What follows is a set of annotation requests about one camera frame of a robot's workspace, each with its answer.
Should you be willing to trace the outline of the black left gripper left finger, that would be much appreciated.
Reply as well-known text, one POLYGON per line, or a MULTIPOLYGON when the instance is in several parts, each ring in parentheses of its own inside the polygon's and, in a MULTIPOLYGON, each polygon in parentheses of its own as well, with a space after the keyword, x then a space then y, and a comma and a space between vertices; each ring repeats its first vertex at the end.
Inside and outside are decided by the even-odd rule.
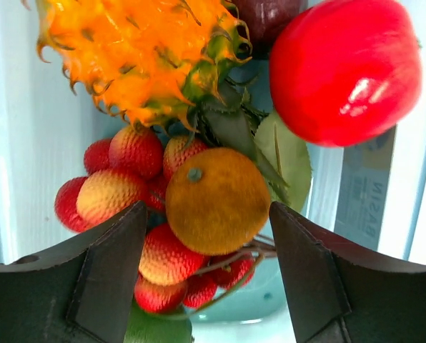
MULTIPOLYGON (((144 202, 127 209, 138 216, 144 202)), ((133 289, 99 296, 109 248, 80 234, 0 264, 0 342, 123 342, 133 289)))

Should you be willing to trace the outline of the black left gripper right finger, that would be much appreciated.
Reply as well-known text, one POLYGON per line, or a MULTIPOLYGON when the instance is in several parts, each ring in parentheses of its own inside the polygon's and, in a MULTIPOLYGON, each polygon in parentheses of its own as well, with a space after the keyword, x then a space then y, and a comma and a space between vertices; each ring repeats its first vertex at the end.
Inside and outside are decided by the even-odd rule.
POLYGON ((279 202, 269 219, 298 342, 426 342, 426 265, 360 246, 279 202))

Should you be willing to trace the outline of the brown toy kiwi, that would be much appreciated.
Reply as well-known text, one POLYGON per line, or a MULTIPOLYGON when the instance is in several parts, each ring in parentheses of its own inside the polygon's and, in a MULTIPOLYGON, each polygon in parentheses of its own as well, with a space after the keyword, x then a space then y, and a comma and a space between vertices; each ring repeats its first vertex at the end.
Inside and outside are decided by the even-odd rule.
POLYGON ((167 221, 186 247, 228 254, 253 240, 269 217, 271 196, 254 163, 230 148, 204 150, 169 181, 167 221))

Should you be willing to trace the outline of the orange spiky toy fruit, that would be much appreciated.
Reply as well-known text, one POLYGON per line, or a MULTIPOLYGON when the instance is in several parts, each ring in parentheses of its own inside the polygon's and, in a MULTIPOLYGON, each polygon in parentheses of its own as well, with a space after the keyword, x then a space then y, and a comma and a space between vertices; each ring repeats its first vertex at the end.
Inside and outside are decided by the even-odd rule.
POLYGON ((50 47, 71 86, 130 124, 187 123, 189 110, 252 57, 230 1, 38 1, 37 51, 50 47))

